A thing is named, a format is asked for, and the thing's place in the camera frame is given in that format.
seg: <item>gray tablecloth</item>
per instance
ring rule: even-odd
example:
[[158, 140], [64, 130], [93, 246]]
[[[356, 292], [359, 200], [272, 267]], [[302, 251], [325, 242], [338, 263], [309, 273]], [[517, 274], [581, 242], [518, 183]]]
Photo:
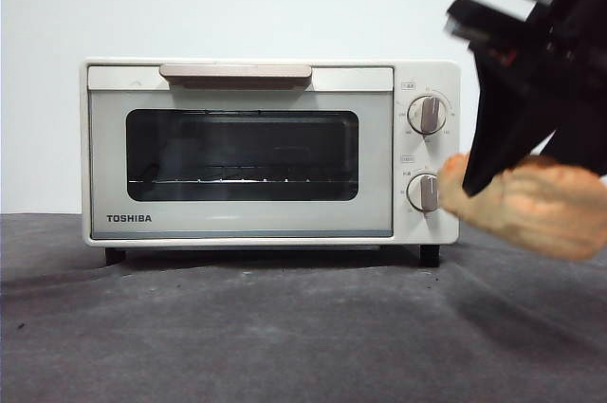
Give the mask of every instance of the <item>gray tablecloth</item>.
[[2, 401], [607, 401], [607, 253], [138, 251], [2, 217]]

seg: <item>white toaster oven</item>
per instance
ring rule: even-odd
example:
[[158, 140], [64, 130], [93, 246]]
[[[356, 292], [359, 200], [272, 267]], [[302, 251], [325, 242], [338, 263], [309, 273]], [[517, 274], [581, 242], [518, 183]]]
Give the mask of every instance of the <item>white toaster oven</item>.
[[444, 61], [88, 60], [84, 241], [435, 254], [459, 85]]

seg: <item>temperature knob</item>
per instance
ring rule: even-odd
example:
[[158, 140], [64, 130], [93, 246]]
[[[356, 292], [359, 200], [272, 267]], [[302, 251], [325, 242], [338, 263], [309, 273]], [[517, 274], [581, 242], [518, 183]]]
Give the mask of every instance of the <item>temperature knob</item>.
[[411, 179], [407, 187], [409, 202], [419, 211], [438, 209], [438, 181], [434, 174], [421, 174]]
[[420, 97], [409, 106], [407, 118], [417, 133], [431, 135], [445, 125], [445, 104], [435, 95]]

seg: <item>black object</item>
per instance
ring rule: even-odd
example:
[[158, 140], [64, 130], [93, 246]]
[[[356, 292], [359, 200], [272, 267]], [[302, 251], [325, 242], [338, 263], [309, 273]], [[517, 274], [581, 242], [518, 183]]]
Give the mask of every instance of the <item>black object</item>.
[[114, 264], [121, 263], [126, 259], [126, 251], [117, 248], [106, 248], [105, 249], [105, 265], [113, 266]]
[[607, 0], [539, 0], [526, 21], [457, 0], [449, 15], [481, 87], [466, 193], [552, 132], [544, 155], [607, 173]]
[[439, 267], [440, 266], [440, 245], [420, 245], [419, 246], [419, 266], [420, 267]]

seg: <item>oven window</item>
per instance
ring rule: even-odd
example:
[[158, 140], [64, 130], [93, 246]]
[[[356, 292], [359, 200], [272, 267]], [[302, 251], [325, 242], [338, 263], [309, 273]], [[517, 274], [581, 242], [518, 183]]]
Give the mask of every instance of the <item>oven window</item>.
[[138, 109], [126, 119], [137, 201], [345, 201], [359, 190], [348, 111]]

